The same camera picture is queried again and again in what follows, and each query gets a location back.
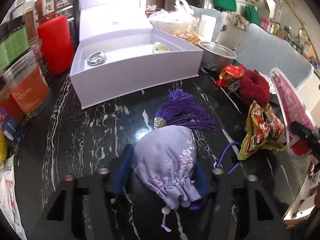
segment purple drawstring pouch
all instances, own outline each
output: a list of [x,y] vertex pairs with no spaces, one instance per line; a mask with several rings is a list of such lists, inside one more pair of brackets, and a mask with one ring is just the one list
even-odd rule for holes
[[132,168],[170,209],[201,198],[190,177],[196,163],[191,129],[170,125],[146,134],[135,146]]

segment black device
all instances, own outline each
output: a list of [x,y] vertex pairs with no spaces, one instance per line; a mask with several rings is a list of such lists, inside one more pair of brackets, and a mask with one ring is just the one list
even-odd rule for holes
[[314,172],[320,170],[320,135],[319,130],[311,130],[303,124],[294,121],[290,125],[290,130],[293,134],[308,142],[308,146],[312,149],[312,155],[316,157],[319,163],[315,166]]
[[[205,170],[208,172],[212,168],[212,164],[205,160],[200,161],[200,165],[207,165],[208,169]],[[217,168],[206,176],[211,177],[208,198],[214,201],[214,208],[210,210],[210,226],[204,234],[206,239],[228,238],[232,216],[231,199],[236,195],[241,200],[236,239],[254,240],[264,236],[264,240],[289,240],[280,214],[256,176],[239,179]],[[50,197],[28,240],[86,239],[82,216],[83,195],[90,195],[90,216],[95,239],[115,239],[107,211],[107,200],[115,197],[111,182],[112,172],[107,168],[82,178],[66,175]],[[19,237],[2,213],[0,219],[1,231],[6,232],[5,239],[18,240]]]

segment metal tassel cap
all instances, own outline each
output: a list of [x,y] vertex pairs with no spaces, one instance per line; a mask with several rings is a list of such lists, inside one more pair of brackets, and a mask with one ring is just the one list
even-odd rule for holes
[[156,117],[155,118],[155,124],[154,124],[154,129],[157,128],[162,128],[167,126],[167,122],[165,121],[165,119],[161,118],[161,117]]

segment red candle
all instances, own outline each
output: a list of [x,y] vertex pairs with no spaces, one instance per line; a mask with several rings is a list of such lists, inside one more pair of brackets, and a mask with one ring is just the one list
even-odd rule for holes
[[57,75],[70,68],[74,51],[67,17],[61,15],[41,24],[38,33],[50,73]]

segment green label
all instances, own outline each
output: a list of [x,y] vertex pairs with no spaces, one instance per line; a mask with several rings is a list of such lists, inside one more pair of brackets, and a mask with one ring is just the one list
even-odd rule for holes
[[4,42],[0,44],[0,63],[4,70],[21,53],[29,49],[29,41],[26,28],[12,33]]

